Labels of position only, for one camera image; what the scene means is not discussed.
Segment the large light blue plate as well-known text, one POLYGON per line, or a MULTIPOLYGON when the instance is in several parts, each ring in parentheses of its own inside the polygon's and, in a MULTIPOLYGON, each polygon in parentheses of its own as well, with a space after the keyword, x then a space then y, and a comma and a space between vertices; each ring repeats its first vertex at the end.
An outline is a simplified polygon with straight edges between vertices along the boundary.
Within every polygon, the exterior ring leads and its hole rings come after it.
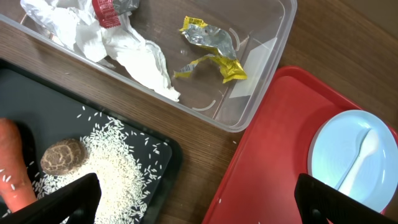
POLYGON ((365 158, 349 196, 381 212, 397 188, 397 142, 377 116, 363 110, 348 110, 329 119, 312 139, 307 167, 312 177, 338 190, 370 130, 377 132, 378 149, 365 158))

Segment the white rice pile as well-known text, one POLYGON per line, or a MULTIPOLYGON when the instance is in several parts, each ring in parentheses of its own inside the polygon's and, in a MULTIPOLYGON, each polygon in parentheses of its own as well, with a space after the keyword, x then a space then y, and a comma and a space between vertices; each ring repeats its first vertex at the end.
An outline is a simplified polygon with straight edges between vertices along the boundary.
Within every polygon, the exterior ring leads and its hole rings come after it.
POLYGON ((89 173, 102 195, 96 223, 142 223, 172 155, 168 144, 89 106, 2 106, 1 116, 27 126, 35 154, 25 163, 35 196, 42 199, 89 173), (87 160, 66 175, 46 174, 40 160, 62 139, 77 139, 87 160))

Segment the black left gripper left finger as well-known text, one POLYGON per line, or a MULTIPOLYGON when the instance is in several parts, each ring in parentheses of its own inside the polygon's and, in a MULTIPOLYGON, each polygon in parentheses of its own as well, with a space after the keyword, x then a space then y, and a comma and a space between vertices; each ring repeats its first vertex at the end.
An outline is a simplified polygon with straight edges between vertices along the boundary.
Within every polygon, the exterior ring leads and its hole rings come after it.
POLYGON ((100 182, 89 173, 1 219, 1 224, 93 224, 101 198, 100 182))

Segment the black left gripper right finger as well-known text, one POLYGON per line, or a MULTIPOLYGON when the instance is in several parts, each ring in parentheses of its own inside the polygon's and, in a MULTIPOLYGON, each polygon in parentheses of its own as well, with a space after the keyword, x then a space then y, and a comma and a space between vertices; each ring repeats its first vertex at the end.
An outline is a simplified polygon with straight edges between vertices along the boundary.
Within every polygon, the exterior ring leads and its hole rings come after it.
POLYGON ((397 224, 308 174, 298 176, 294 197, 302 223, 397 224))

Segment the white plastic spoon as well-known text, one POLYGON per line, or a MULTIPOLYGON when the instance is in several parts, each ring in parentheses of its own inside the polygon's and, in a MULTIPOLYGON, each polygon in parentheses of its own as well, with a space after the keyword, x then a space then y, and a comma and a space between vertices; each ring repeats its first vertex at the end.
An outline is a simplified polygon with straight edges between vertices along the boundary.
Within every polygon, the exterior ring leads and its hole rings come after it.
POLYGON ((358 175, 358 172, 366 158, 369 156, 373 155, 374 153, 377 152, 379 148, 379 136, 377 131, 374 129, 370 129, 367 133, 367 135, 364 137, 361 147, 359 149, 359 154, 354 161, 351 169, 347 173, 345 179, 341 183, 338 191, 345 194, 349 195, 351 192, 351 189, 353 188, 353 184, 355 182, 356 176, 358 175))

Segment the orange carrot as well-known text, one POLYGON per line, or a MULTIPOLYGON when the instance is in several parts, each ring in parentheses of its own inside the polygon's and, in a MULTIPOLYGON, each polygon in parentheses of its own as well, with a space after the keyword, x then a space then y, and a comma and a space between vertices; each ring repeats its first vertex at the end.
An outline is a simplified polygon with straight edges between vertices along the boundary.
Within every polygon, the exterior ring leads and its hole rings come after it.
POLYGON ((1 197, 14 213, 37 201, 22 153, 16 124, 1 119, 1 197))

